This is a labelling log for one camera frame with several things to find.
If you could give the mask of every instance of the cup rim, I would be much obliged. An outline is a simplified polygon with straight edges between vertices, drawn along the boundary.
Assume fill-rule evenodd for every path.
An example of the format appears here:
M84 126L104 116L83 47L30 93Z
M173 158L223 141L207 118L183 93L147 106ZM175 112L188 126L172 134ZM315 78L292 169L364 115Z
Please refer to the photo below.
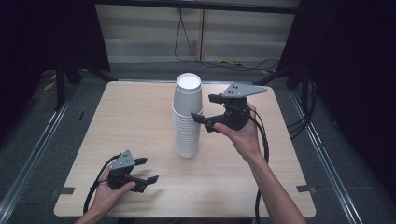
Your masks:
M196 87L192 88L192 89L183 88L182 86L180 86L179 81L182 78L184 78L184 77L196 78L199 84ZM195 75L194 73L183 73L183 74L181 74L180 76L177 77L176 86L177 86L177 89L179 91L183 92L183 93L194 94L194 93L198 92L201 89L201 78L198 77L197 75Z

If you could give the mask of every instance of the cable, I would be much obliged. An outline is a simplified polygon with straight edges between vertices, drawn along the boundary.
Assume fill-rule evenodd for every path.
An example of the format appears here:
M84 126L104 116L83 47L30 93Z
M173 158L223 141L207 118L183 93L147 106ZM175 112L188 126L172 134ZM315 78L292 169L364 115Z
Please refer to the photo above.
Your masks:
M308 125L308 123L312 119L312 115L314 113L314 109L315 109L315 105L316 105L316 100L317 100L317 97L318 97L318 88L316 87L316 85L314 84L314 81L312 79L311 79L310 96L311 96L312 105L311 105L311 108L309 109L308 113L302 119L299 119L298 121L288 125L288 128L290 128L290 127L293 127L293 126L299 124L301 121L303 121L303 123L300 124L297 128L293 129L292 131L289 131L289 133L297 132L291 138L291 140L293 140L298 134L300 134L300 132Z
M268 141L267 141L267 136L265 134L265 130L264 130L264 124L262 122L262 117L260 117L260 115L253 109L250 109L251 111L253 111L257 117L259 117L259 120L262 124L262 126L260 126L259 122L257 120L255 120L253 117L250 116L250 120L253 121L254 124L256 124L257 128L259 129L261 135L262 135L262 145L264 147L264 158L265 160L269 161L269 147L268 147ZM260 198L262 196L262 193L260 192L260 189L257 190L257 195L256 195L256 201L255 201L255 205L254 205L254 213L255 213L255 219L256 219L256 223L260 224Z
M92 187L90 187L90 192L88 193L87 199L85 200L85 203L84 203L83 214L85 214L88 211L88 206L90 205L90 201L91 201L92 195L95 192L96 188L99 186L100 183L103 183L103 182L107 181L107 180L99 181L100 177L102 176L103 171L107 168L109 163L111 163L112 161L116 160L119 156L120 155L113 156L102 167L102 170L99 172L99 175L96 177L95 181L93 182Z
M181 8L178 9L178 13L179 13L179 21L178 21L178 26L177 26L177 37L176 37L176 42L175 42L174 54L175 54L175 57L176 57L178 60L180 60L181 62L197 62L197 63L199 63L199 64L201 64L201 65L203 65L203 66L205 66L205 67L208 67L208 68L225 68L225 69L230 69L230 70L240 71L240 72L257 71L257 70L258 70L258 71L261 71L261 70L269 70L269 69L272 69L272 68L274 68L275 66L277 66L277 64L279 63L279 59L264 59L264 60L260 61L259 64L257 64L255 67L253 67L253 68L248 68L248 67L222 66L222 65L219 65L219 64L213 64L213 63L202 62L202 61L198 60L198 59L195 57L194 53L192 52L192 48L191 48L191 45L190 45L190 40L189 40L189 37L187 36L186 28L185 28L185 26L184 26L183 17L182 17L182 15L181 15ZM179 36L179 33L180 33L180 25L181 25L182 28L183 28L184 36L186 37L186 41L187 41L187 45L188 45L188 47L189 47L191 56L194 58L194 60L183 60L183 59L180 59L180 58L177 56L177 42L178 42L178 36ZM260 65L261 65L262 63L268 62L268 61L276 61L276 62L275 62L273 65L269 66L269 67L266 67L266 68L259 68Z

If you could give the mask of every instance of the black device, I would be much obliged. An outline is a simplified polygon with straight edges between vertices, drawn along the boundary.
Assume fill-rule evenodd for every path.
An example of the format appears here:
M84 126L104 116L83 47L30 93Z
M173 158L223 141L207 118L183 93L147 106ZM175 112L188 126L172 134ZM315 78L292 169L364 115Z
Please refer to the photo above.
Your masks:
M136 186L131 191L143 193L148 185L157 182L159 176L155 175L148 179L140 179L131 176L131 172L135 166L145 164L147 160L147 158L134 159L131 151L129 149L125 150L109 167L108 186L112 189L119 189L125 184L134 181Z
M247 84L232 83L224 93L210 94L209 102L216 104L224 104L225 112L210 118L203 115L192 113L195 122L204 124L207 131L217 132L213 127L215 123L220 122L231 129L242 129L250 119L250 108L248 107L247 96L266 92L264 87L250 86Z

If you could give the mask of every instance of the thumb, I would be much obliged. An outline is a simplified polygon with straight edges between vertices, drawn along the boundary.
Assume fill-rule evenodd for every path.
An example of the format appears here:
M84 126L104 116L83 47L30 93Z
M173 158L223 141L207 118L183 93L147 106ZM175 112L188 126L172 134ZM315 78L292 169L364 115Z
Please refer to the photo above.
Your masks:
M117 191L119 192L119 194L123 194L123 193L126 193L126 192L130 191L135 186L136 186L135 182L133 182L133 181L132 182L128 182L124 186L122 186L121 188L117 189Z
M230 137L232 135L232 130L223 123L217 122L213 125L213 127L227 137Z

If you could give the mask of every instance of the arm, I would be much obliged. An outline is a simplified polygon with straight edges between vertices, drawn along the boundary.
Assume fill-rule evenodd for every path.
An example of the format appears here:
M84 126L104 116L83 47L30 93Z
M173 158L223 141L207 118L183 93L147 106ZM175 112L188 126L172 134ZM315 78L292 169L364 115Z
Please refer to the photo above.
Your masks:
M248 163L274 223L305 223L300 210L265 161L260 151L256 125L250 120L239 131L232 130L222 123L216 123L214 127L230 138L238 153Z
M99 180L101 183L96 189L91 208L76 222L76 224L96 223L106 216L121 195L130 191L136 185L135 182L129 182L119 189L112 189L106 182L108 173L109 171L107 168Z

